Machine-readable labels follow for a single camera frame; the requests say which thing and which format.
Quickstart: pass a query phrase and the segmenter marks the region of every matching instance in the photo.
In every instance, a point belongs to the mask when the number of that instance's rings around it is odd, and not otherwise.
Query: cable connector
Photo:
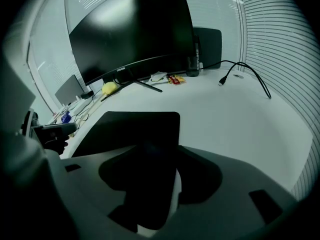
[[[227,80],[227,76],[222,77],[219,81],[219,86],[223,86],[225,84],[226,80]]]

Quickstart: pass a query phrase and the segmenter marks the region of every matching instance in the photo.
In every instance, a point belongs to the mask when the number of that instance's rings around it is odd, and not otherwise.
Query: monitor stand
[[[132,74],[131,70],[130,70],[129,68],[128,68],[127,70],[129,71],[131,77],[134,79],[134,75]],[[149,89],[151,89],[151,90],[154,90],[154,91],[157,91],[157,92],[159,92],[159,93],[162,93],[162,90],[160,90],[160,89],[158,89],[158,88],[156,88],[156,87],[153,87],[153,86],[151,86],[151,85],[149,85],[149,84],[146,84],[146,83],[144,83],[144,82],[141,82],[141,81],[135,79],[135,80],[131,80],[131,81],[129,81],[129,82],[121,85],[119,88],[117,88],[115,91],[113,91],[112,93],[110,93],[108,96],[104,97],[104,98],[101,100],[101,102],[103,102],[106,98],[110,97],[111,95],[114,95],[114,94],[118,93],[118,92],[121,91],[123,88],[125,88],[125,87],[127,87],[127,86],[129,86],[129,85],[131,85],[131,84],[133,84],[133,83],[136,83],[136,84],[141,85],[141,86],[143,86],[143,87],[147,87],[147,88],[149,88]]]

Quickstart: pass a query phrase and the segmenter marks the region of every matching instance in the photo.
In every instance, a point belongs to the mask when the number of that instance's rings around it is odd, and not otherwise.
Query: desk surface
[[[310,130],[270,88],[269,100],[260,83],[250,75],[234,71],[224,86],[218,86],[225,74],[225,70],[208,70],[198,77],[186,77],[184,84],[158,85],[162,93],[132,84],[104,102],[96,101],[88,111],[88,120],[69,140],[60,157],[70,158],[107,111],[178,112],[180,145],[250,163],[290,191],[309,154]],[[157,130],[155,126],[143,127]],[[169,122],[158,127],[170,131]]]

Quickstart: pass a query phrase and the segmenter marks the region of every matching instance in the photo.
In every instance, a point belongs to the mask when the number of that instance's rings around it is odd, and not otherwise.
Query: computer monitor
[[[150,60],[194,56],[187,0],[106,0],[70,33],[89,85]]]

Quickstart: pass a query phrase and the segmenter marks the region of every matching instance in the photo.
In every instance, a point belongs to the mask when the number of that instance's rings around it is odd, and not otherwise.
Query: black monitor screen
[[[87,85],[144,60],[195,54],[186,0],[106,0],[69,37]]]

